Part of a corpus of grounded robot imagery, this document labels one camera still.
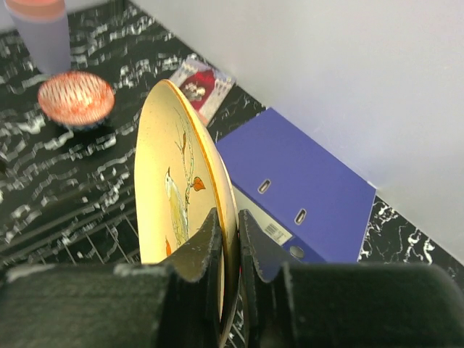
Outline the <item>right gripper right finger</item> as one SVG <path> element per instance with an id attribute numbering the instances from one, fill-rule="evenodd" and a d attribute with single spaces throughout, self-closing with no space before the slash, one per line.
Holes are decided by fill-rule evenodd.
<path id="1" fill-rule="evenodd" d="M 239 213 L 249 347 L 461 347 L 463 293 L 434 265 L 304 264 Z"/>

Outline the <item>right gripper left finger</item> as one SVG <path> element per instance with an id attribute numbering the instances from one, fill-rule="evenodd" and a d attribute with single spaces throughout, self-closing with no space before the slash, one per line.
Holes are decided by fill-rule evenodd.
<path id="1" fill-rule="evenodd" d="M 20 265 L 1 273 L 3 347 L 219 347 L 216 210 L 156 265 Z"/>

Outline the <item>cream floral plate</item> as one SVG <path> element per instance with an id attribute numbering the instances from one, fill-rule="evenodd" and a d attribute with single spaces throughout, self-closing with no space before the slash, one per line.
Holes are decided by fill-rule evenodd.
<path id="1" fill-rule="evenodd" d="M 134 189 L 141 261 L 158 263 L 194 240 L 216 209 L 222 246 L 214 299 L 223 347 L 239 292 L 238 213 L 222 157 L 195 109 L 170 80 L 149 92 L 136 141 Z"/>

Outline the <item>blue white patterned bowl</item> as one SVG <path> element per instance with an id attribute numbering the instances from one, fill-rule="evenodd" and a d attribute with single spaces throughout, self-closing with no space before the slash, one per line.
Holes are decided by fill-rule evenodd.
<path id="1" fill-rule="evenodd" d="M 115 105 L 112 87 L 90 72 L 69 71 L 39 87 L 38 104 L 50 121 L 73 131 L 102 125 Z"/>

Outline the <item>lavender plastic cup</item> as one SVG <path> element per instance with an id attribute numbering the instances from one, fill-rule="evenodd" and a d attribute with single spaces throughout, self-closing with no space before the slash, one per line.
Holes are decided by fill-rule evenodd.
<path id="1" fill-rule="evenodd" d="M 39 71 L 48 75 L 71 69 L 70 31 L 66 12 L 51 19 L 35 19 L 17 14 L 10 16 Z"/>

